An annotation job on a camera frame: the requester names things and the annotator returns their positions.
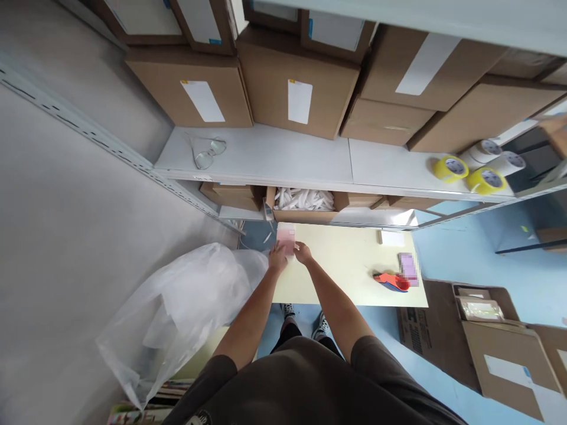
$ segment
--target sneaker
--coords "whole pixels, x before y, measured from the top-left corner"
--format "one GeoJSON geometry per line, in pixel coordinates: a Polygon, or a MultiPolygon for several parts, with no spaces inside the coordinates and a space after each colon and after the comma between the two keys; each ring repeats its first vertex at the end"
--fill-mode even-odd
{"type": "Polygon", "coordinates": [[[293,304],[279,304],[280,308],[283,312],[283,319],[287,319],[290,316],[295,317],[294,305],[293,304]]]}
{"type": "Polygon", "coordinates": [[[311,335],[311,338],[317,339],[321,335],[329,336],[328,333],[330,329],[331,328],[329,327],[329,323],[327,322],[327,319],[325,318],[323,311],[321,311],[321,314],[319,314],[319,326],[317,326],[317,328],[313,331],[313,335],[311,335]]]}

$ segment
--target leg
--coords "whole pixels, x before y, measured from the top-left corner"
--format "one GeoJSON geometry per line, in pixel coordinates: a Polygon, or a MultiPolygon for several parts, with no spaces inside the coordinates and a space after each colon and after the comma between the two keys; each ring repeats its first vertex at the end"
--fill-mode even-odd
{"type": "Polygon", "coordinates": [[[321,312],[321,314],[319,314],[319,324],[315,329],[315,331],[313,332],[312,338],[316,340],[319,344],[333,351],[333,353],[335,353],[342,359],[343,356],[341,356],[341,353],[339,352],[334,341],[328,336],[329,330],[330,328],[329,328],[329,324],[327,323],[327,319],[325,318],[323,312],[321,312]]]}
{"type": "Polygon", "coordinates": [[[285,319],[283,320],[282,330],[279,334],[279,340],[271,353],[276,351],[279,346],[286,342],[288,339],[293,338],[294,336],[301,336],[301,331],[297,327],[297,323],[295,323],[295,312],[293,304],[280,304],[280,306],[283,310],[283,316],[285,319]]]}

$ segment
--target plastic bag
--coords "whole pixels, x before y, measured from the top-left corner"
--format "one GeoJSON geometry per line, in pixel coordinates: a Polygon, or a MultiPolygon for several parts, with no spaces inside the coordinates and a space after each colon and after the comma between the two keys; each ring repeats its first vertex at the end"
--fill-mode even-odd
{"type": "Polygon", "coordinates": [[[213,243],[162,267],[136,289],[96,343],[137,408],[236,317],[267,269],[258,251],[213,243]]]}

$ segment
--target table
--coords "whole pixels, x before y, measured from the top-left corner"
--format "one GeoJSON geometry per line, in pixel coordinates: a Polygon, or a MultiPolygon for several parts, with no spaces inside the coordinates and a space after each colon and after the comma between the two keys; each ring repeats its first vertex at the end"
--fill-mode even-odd
{"type": "MultiPolygon", "coordinates": [[[[375,228],[296,224],[295,240],[307,244],[317,262],[355,305],[427,307],[418,257],[411,232],[404,231],[405,246],[378,243],[375,228]],[[372,278],[374,271],[400,272],[399,253],[410,253],[416,263],[419,286],[394,292],[372,278]]],[[[293,259],[278,280],[275,303],[319,304],[303,264],[293,259]]]]}

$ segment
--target tape roll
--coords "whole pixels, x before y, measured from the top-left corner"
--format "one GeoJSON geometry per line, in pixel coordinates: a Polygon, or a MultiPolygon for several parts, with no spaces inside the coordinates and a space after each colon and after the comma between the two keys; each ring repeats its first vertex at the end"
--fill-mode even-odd
{"type": "Polygon", "coordinates": [[[469,175],[466,182],[471,192],[483,196],[501,191],[508,186],[506,179],[501,174],[486,166],[469,175]]]}
{"type": "Polygon", "coordinates": [[[472,171],[482,167],[484,164],[492,161],[493,159],[498,158],[500,154],[502,154],[501,147],[499,147],[493,140],[484,139],[467,149],[461,155],[461,159],[465,161],[469,169],[472,171]]]}
{"type": "Polygon", "coordinates": [[[433,174],[445,183],[453,183],[468,175],[468,166],[456,156],[447,155],[433,166],[433,174]]]}
{"type": "Polygon", "coordinates": [[[493,159],[487,165],[503,176],[510,175],[526,167],[526,161],[517,153],[504,151],[498,158],[493,159]]]}

